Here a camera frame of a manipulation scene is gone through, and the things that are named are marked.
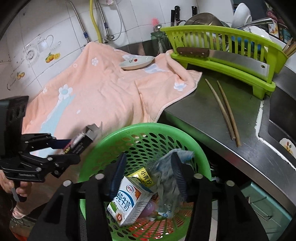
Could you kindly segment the black white milk carton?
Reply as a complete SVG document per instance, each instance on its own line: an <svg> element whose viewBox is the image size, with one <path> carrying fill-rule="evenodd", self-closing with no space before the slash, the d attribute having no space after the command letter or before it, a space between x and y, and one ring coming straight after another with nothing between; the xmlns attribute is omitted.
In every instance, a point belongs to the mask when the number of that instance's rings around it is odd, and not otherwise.
<svg viewBox="0 0 296 241"><path fill-rule="evenodd" d="M81 155L101 134L101 126L95 123L87 125L79 134L65 146L62 154Z"/></svg>

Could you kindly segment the white blue milk carton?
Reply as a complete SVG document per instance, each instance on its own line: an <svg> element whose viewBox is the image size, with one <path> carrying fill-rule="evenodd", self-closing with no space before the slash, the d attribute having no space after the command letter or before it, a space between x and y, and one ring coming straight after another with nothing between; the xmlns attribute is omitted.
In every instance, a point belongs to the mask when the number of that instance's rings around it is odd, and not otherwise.
<svg viewBox="0 0 296 241"><path fill-rule="evenodd" d="M107 206L107 210L120 227L132 225L153 194L152 190L145 187L136 178L124 176L118 193Z"/></svg>

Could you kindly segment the green plastic trash basket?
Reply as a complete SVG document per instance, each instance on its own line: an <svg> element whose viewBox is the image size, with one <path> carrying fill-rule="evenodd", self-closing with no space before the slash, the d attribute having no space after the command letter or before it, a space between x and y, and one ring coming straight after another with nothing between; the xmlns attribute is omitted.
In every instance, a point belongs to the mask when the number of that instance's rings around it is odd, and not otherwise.
<svg viewBox="0 0 296 241"><path fill-rule="evenodd" d="M98 142L81 167L79 181L87 181L92 175L103 173L105 167L116 162L122 152L127 156L125 174L131 174L144 167L148 160L162 157L173 149L193 151L194 158L190 163L194 171L212 178L206 155L187 133L160 123L140 123L113 132ZM132 225L118 226L109 212L106 217L113 240L129 240L127 228Z"/></svg>

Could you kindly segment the peach floral towel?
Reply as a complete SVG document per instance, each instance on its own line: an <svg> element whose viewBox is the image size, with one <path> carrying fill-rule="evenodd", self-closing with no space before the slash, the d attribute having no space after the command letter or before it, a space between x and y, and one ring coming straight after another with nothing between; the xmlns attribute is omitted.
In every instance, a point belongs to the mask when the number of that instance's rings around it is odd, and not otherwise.
<svg viewBox="0 0 296 241"><path fill-rule="evenodd" d="M23 133L70 139L96 124L105 137L125 126L155 123L165 108L191 94L202 77L173 60L171 51L145 68L123 70L121 62L131 57L105 44L87 44L28 104Z"/></svg>

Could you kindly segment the red plastic stool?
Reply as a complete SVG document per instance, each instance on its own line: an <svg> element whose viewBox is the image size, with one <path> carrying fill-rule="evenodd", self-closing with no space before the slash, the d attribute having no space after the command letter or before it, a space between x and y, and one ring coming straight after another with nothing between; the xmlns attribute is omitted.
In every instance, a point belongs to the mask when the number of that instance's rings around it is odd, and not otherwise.
<svg viewBox="0 0 296 241"><path fill-rule="evenodd" d="M129 240L182 240L189 226L193 203L184 202L171 219L155 221L140 219L127 228Z"/></svg>

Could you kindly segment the wooden chopstick right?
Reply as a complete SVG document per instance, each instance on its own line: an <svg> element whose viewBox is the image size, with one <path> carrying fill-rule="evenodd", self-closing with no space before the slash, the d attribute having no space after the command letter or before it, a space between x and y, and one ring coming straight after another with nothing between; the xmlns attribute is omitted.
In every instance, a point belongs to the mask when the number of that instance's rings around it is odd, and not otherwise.
<svg viewBox="0 0 296 241"><path fill-rule="evenodd" d="M218 84L218 87L220 89L220 92L222 94L222 97L223 97L223 100L225 102L225 105L226 105L226 108L227 108L227 112L228 112L228 115L229 115L229 118L230 118L230 121L231 121L231 125L232 125L232 128L233 128L233 131L234 131L234 136L235 136L235 141L236 141L236 146L239 148L241 147L241 140L240 140L240 136L239 136L239 132L238 132L238 128L237 128L237 125L236 125L236 121L235 121L235 118L234 118L234 115L233 115L233 112L232 112L232 109L231 109L231 106L229 104L229 101L227 99L227 96L220 84L219 81L217 81L217 84Z"/></svg>

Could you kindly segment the wooden chopstick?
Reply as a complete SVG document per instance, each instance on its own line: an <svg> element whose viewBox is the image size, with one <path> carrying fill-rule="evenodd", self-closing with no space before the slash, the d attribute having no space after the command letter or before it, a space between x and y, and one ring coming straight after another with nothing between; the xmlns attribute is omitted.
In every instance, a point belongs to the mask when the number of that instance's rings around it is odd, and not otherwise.
<svg viewBox="0 0 296 241"><path fill-rule="evenodd" d="M238 128L237 128L237 125L236 125L236 121L235 121L235 118L234 118L234 115L233 115L233 112L232 112L232 109L231 109L231 106L229 104L229 101L227 99L227 96L220 84L219 81L217 81L217 84L218 84L218 87L220 89L220 92L222 94L222 97L223 97L223 100L225 102L225 105L226 105L226 108L227 108L227 112L228 112L228 115L229 115L229 118L230 118L230 121L231 121L231 125L232 125L232 128L233 128L233 131L234 131L234 136L235 136L235 141L236 141L236 146L239 148L241 147L241 140L240 140L240 136L239 136L239 132L238 132Z"/></svg>
<svg viewBox="0 0 296 241"><path fill-rule="evenodd" d="M213 88L213 86L210 84L210 82L207 79L205 79L205 81L206 81L208 87L210 88L211 92L213 93L213 95L214 95L214 97L215 97L215 99L217 101L217 104L218 104L218 106L219 106L219 108L220 108L220 110L222 112L222 115L223 115L224 120L225 120L226 125L227 125L227 129L228 129L229 134L230 134L230 138L231 138L231 140L234 140L235 139L234 130L233 130L233 127L231 125L230 118L229 118L229 116L226 113L226 110L224 108L224 105L222 104L221 99L219 98L217 92L215 91L215 89Z"/></svg>

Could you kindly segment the wooden chopstick left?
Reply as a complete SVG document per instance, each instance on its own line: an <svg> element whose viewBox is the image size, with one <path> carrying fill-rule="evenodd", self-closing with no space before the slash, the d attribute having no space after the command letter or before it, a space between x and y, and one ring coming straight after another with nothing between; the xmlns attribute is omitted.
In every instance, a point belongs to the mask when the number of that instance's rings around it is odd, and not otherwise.
<svg viewBox="0 0 296 241"><path fill-rule="evenodd" d="M231 125L230 118L229 118L229 116L226 113L226 110L224 108L224 105L222 104L221 99L219 98L217 92L215 91L215 89L213 88L213 86L210 84L210 82L207 79L205 79L205 81L206 81L208 87L210 88L211 92L213 93L213 95L214 95L214 97L215 97L215 99L217 101L217 104L218 104L218 106L219 106L219 108L220 108L220 110L222 112L222 115L223 115L224 120L225 120L226 125L227 125L227 129L228 129L229 134L230 134L230 138L231 138L231 140L234 140L235 139L234 130L233 130L233 127Z"/></svg>

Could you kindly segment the small white ceramic dish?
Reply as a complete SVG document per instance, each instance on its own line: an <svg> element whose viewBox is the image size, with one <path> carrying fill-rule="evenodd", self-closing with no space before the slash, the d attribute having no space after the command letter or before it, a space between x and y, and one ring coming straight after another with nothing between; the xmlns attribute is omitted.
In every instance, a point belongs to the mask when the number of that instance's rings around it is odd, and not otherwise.
<svg viewBox="0 0 296 241"><path fill-rule="evenodd" d="M124 55L124 61L119 64L123 70L137 70L144 68L154 61L153 56Z"/></svg>

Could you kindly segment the dark green utensil holder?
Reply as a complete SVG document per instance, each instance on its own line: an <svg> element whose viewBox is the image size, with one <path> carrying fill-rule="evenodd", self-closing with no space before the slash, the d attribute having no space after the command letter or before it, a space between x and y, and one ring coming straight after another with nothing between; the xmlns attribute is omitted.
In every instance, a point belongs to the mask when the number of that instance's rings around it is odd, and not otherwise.
<svg viewBox="0 0 296 241"><path fill-rule="evenodd" d="M165 32L161 31L161 28L161 24L155 25L151 33L152 46L157 55L165 53L171 48L168 37Z"/></svg>

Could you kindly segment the lime green dish rack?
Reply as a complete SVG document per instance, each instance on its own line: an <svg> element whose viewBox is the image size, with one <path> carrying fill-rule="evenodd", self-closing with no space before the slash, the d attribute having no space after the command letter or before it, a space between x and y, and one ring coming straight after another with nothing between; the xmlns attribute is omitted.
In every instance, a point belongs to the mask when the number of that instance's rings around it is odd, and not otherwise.
<svg viewBox="0 0 296 241"><path fill-rule="evenodd" d="M288 60L280 45L244 30L208 25L161 30L173 48L171 57L184 68L191 64L241 80L259 99L275 91L273 76Z"/></svg>

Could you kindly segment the white ceramic bowl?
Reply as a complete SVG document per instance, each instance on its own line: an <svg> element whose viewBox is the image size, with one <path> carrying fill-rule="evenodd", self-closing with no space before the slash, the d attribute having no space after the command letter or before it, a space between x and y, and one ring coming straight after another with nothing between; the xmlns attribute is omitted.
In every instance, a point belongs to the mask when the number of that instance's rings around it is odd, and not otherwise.
<svg viewBox="0 0 296 241"><path fill-rule="evenodd" d="M250 23L251 21L252 16L250 9L245 3L240 3L234 12L231 28L239 28L245 24Z"/></svg>

